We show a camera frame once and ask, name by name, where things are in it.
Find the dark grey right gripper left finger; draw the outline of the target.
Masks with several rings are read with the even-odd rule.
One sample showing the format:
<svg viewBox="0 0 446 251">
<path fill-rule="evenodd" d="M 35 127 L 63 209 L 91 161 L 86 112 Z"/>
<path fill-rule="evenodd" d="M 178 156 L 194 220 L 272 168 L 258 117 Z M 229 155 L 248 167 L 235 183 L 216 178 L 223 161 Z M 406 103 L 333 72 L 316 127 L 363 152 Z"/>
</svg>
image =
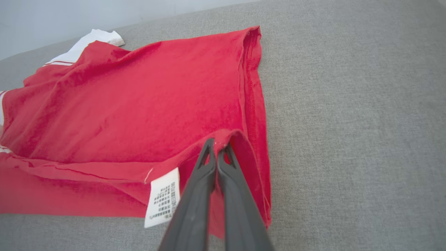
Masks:
<svg viewBox="0 0 446 251">
<path fill-rule="evenodd" d="M 210 196 L 216 183 L 214 139 L 209 138 L 160 243 L 160 251 L 207 251 Z"/>
</svg>

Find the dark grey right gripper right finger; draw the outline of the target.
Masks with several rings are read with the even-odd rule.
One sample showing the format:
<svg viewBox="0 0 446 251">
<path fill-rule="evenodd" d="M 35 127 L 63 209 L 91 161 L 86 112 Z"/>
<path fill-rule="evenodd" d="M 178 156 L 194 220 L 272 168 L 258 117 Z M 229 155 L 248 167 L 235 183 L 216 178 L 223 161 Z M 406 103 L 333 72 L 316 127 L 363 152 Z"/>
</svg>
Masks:
<svg viewBox="0 0 446 251">
<path fill-rule="evenodd" d="M 224 197 L 225 250 L 273 251 L 274 246 L 231 145 L 217 155 Z"/>
</svg>

